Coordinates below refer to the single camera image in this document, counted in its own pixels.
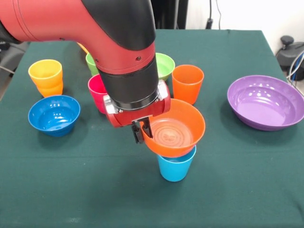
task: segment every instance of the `orange bowl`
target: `orange bowl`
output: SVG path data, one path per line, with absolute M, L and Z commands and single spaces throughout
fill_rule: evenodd
M 177 99 L 171 99 L 170 111 L 149 119 L 153 138 L 143 132 L 144 141 L 151 151 L 164 157 L 187 154 L 203 137 L 206 129 L 199 110 Z

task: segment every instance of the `blue bowl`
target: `blue bowl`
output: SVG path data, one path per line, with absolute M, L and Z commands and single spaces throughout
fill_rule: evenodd
M 29 123 L 50 136 L 63 136 L 74 127 L 80 115 L 80 104 L 70 96 L 46 97 L 35 103 L 28 113 Z

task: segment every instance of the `green bowl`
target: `green bowl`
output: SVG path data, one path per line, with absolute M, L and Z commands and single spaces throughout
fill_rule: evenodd
M 174 60 L 165 54 L 156 53 L 158 78 L 166 81 L 175 68 Z

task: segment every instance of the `plastic bowl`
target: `plastic bowl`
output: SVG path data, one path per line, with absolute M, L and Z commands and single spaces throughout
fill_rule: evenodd
M 231 84 L 227 96 L 238 118 L 262 131 L 281 130 L 304 117 L 302 95 L 274 77 L 252 75 L 240 78 Z
M 156 53 L 155 55 L 156 55 L 158 78 L 166 81 L 175 68 L 175 62 L 168 55 L 162 53 Z
M 177 99 L 171 99 L 170 111 L 149 119 L 153 138 L 143 132 L 145 143 L 154 153 L 168 158 L 181 157 L 190 152 L 206 129 L 199 110 Z
M 56 95 L 41 99 L 28 113 L 29 123 L 50 136 L 63 136 L 74 127 L 80 115 L 80 105 L 70 96 Z

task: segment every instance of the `blue cup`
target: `blue cup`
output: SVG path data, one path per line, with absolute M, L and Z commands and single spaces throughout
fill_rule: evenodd
M 177 182 L 184 179 L 195 153 L 196 146 L 194 146 L 186 155 L 177 158 L 167 158 L 157 155 L 162 177 L 171 182 Z

